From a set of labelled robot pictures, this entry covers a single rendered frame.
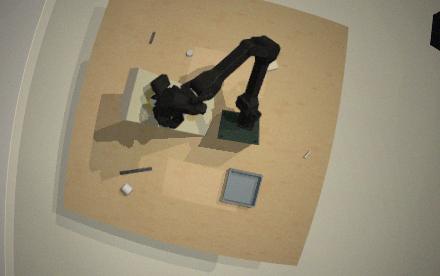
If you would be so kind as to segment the beige service panel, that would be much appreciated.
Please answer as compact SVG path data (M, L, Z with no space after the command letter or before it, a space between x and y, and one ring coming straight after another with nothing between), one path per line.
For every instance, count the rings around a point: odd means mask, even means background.
M155 106L149 103L150 96L155 94L150 83L157 77L159 75L145 69L130 68L117 119L207 136L216 98L202 101L207 105L204 115L186 114L185 119L177 128L163 127L154 118L153 108Z

